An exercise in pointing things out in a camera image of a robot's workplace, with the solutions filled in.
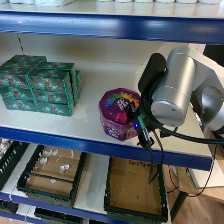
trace tray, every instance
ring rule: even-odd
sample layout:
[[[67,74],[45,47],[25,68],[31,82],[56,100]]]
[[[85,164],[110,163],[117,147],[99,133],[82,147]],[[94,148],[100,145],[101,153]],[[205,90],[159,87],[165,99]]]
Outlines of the tray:
[[[159,175],[148,185],[149,164],[110,158],[104,196],[104,209],[109,218],[130,223],[168,221],[162,166],[154,167]]]
[[[3,189],[12,171],[20,161],[29,143],[14,141],[0,159],[0,190]]]
[[[47,157],[47,160],[51,162],[41,164],[41,159],[46,158],[44,153],[50,152],[50,150],[54,152],[59,150],[57,158],[50,155]],[[70,160],[69,156],[67,156],[68,154],[71,155],[71,153],[74,153],[75,157],[80,155],[76,151],[38,145],[18,181],[17,189],[23,191],[30,200],[72,208],[84,167],[86,153],[81,153],[80,158],[77,157],[79,160],[73,159],[72,161],[71,156]],[[70,168],[68,171],[65,171],[63,176],[59,173],[59,168],[62,164],[64,165],[64,161],[66,163],[70,162]]]
[[[42,221],[50,224],[81,224],[82,218],[67,215],[59,212],[36,208],[34,215],[42,219]]]
[[[19,204],[0,200],[0,212],[15,214]]]

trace blue shelf edge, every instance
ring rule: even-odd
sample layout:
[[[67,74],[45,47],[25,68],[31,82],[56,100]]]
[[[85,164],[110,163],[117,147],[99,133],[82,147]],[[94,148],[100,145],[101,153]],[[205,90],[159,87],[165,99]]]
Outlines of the blue shelf edge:
[[[224,44],[223,18],[0,11],[0,32]]]
[[[10,214],[10,213],[6,213],[6,212],[0,212],[0,216],[5,217],[5,218],[9,218],[9,219],[16,219],[16,220],[20,220],[20,221],[26,221],[25,216],[22,215],[17,215],[17,214]]]
[[[10,202],[9,195],[8,195],[8,194],[5,194],[5,193],[0,192],[0,200]]]
[[[60,213],[65,213],[68,215],[73,215],[73,216],[78,216],[81,218],[86,218],[86,219],[93,219],[96,221],[101,221],[105,223],[110,223],[110,224],[128,224],[126,222],[122,222],[119,220],[114,220],[114,219],[109,219],[106,214],[101,214],[101,213],[94,213],[90,211],[85,211],[81,209],[71,209],[71,208],[65,208],[57,205],[50,205],[42,202],[37,202],[37,201],[32,201],[29,198],[24,198],[16,195],[12,195],[12,202],[14,203],[19,203],[19,204],[26,204],[26,205],[31,205],[35,206],[37,208],[42,208],[42,209],[47,209],[55,212],[60,212]]]
[[[65,136],[57,136],[25,130],[0,127],[0,137],[10,138],[12,140],[24,141],[39,145],[48,145],[52,147],[66,148],[87,153],[96,153],[132,160],[150,162],[149,151],[143,151],[139,147],[130,147],[126,145],[115,145],[105,142],[96,142],[84,139],[76,139]],[[153,150],[154,163],[160,163],[162,152]],[[200,157],[164,151],[164,164],[181,166],[192,169],[209,171],[212,163],[211,157]]]

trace purple tin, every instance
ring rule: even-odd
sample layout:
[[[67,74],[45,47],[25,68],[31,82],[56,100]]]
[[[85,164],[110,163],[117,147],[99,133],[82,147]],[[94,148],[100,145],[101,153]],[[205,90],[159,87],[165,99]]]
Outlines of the purple tin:
[[[132,101],[139,106],[139,94],[124,88],[107,91],[99,102],[100,120],[104,132],[124,141],[137,135],[133,124],[127,122],[124,108]]]

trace label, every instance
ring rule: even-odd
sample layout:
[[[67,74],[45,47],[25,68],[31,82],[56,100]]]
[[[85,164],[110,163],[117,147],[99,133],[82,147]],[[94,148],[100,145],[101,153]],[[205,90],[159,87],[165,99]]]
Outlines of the label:
[[[119,133],[113,129],[113,128],[107,128],[108,134],[110,136],[113,136],[114,138],[118,138],[119,137]]]

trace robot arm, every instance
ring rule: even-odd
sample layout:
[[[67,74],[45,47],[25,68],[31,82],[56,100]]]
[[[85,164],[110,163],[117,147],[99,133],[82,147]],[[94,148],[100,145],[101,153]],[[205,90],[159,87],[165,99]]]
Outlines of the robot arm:
[[[138,83],[139,108],[135,111],[132,103],[126,108],[128,120],[138,133],[139,144],[143,149],[150,148],[146,132],[156,128],[166,136],[204,144],[224,144],[223,140],[211,142],[174,133],[185,121],[193,92],[202,111],[203,125],[217,134],[224,134],[223,86],[224,68],[188,47],[174,48],[167,62],[161,54],[153,54]],[[175,130],[170,131],[162,125],[175,127]]]
[[[224,68],[188,47],[173,49],[166,67],[152,97],[154,117],[164,125],[182,125],[193,92],[203,125],[224,134]]]

